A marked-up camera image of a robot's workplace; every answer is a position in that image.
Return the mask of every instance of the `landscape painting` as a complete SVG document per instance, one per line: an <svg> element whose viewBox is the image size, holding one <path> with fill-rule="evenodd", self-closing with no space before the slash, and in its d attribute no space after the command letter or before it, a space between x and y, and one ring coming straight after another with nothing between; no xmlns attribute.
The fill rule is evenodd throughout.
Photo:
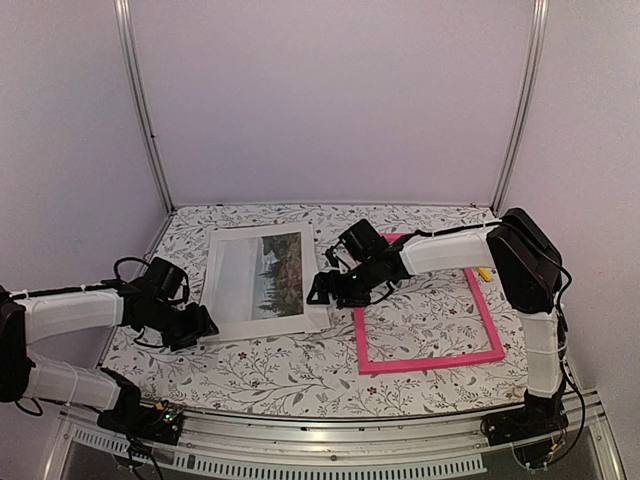
<svg viewBox="0 0 640 480"><path fill-rule="evenodd" d="M304 314L300 233L219 241L216 253L218 323Z"/></svg>

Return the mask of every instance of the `yellow object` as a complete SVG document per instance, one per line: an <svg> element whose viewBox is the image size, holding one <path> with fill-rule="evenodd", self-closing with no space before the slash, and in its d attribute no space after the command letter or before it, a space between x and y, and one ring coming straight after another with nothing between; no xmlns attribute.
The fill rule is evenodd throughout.
<svg viewBox="0 0 640 480"><path fill-rule="evenodd" d="M477 268L476 271L485 282L489 283L491 281L491 274L489 273L489 270L486 268Z"/></svg>

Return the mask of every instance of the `framed landscape painting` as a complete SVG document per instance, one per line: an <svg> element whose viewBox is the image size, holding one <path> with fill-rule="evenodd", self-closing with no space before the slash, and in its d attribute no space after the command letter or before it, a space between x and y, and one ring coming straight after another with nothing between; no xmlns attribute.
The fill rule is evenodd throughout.
<svg viewBox="0 0 640 480"><path fill-rule="evenodd" d="M318 271L307 223L209 233L201 302L220 329L215 341L329 327L326 306L306 305Z"/></svg>

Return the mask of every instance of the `picture frame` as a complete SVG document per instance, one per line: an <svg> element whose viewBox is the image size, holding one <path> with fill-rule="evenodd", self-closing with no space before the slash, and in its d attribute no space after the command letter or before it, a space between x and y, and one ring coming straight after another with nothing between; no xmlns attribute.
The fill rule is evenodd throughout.
<svg viewBox="0 0 640 480"><path fill-rule="evenodd" d="M383 234L383 236L394 242L401 234ZM471 353L466 355L452 355L448 357L416 358L411 360L393 360L385 362L373 362L369 360L369 346L367 342L366 320L364 308L354 309L354 321L356 329L356 346L358 348L358 372L360 375L378 375L381 373L404 373L419 372L425 370L436 370L442 368L465 367L482 363L500 362L504 360L506 354L500 341L500 336L491 317L491 312L480 291L480 286L471 268L463 269L473 299L478 307L480 316L484 323L491 350L486 352Z"/></svg>
<svg viewBox="0 0 640 480"><path fill-rule="evenodd" d="M327 307L305 301L317 273L308 223L211 229L201 298L220 330L211 340L329 328Z"/></svg>

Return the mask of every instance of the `floral pattern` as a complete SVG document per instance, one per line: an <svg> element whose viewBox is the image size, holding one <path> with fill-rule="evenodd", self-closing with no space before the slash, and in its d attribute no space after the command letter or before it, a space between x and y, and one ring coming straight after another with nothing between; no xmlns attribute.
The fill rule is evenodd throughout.
<svg viewBox="0 0 640 480"><path fill-rule="evenodd" d="M415 206L185 207L173 217L157 254L188 273L198 300L207 263L207 230L308 221L320 269L324 251L361 218L385 233L426 231L493 219L487 209ZM527 381L522 327L499 281L480 288L503 341L502 362L446 370L361 376L350 310L329 308L331 328L218 343L203 340L177 353L136 346L129 328L116 332L103 366L136 383L149 398L195 410L302 417L384 417L459 412L520 401ZM466 354L489 348L482 320L461 271L407 281L369 307L370 359ZM148 332L144 341L159 340Z"/></svg>

